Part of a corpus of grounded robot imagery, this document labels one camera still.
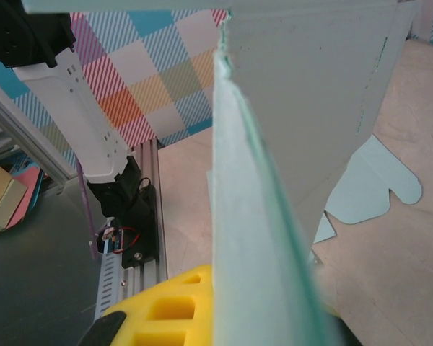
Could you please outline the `small controller board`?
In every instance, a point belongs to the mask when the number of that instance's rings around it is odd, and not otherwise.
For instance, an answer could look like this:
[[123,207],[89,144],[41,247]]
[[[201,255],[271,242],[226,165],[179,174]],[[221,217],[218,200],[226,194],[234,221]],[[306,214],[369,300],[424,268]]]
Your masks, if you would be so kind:
[[139,240],[140,231],[131,227],[106,226],[100,232],[101,240],[108,243],[108,251],[113,254],[123,254]]

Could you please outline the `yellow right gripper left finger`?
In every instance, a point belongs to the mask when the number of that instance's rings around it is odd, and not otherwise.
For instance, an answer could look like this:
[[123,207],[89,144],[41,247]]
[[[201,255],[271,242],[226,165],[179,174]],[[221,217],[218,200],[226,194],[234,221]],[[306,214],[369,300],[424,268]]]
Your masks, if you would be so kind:
[[77,346],[213,346],[211,274],[202,265],[109,307]]

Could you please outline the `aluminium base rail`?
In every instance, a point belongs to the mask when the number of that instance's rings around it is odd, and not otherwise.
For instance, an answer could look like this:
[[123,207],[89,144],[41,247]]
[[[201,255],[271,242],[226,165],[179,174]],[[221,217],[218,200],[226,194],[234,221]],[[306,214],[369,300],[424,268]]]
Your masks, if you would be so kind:
[[119,267],[118,299],[120,301],[168,279],[158,146],[158,140],[152,139],[138,145],[134,152],[141,172],[145,177],[150,178],[152,186],[155,188],[155,239],[157,241],[158,255],[146,261],[140,252],[134,249],[123,256],[123,263],[128,265],[128,267]]

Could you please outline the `aluminium frame post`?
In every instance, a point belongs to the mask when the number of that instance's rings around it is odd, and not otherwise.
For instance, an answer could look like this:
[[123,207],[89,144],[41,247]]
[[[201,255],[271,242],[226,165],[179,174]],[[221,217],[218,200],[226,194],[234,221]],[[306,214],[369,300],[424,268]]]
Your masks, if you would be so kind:
[[49,191],[60,195],[76,176],[74,169],[1,87],[0,128],[53,180]]

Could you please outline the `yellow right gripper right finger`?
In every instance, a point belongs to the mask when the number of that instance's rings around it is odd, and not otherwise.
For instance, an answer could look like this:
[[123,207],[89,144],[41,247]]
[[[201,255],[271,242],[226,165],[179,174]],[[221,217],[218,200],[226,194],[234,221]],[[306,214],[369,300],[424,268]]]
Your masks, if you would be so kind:
[[341,318],[337,310],[328,304],[324,304],[323,308],[338,336],[340,346],[363,346],[348,324]]

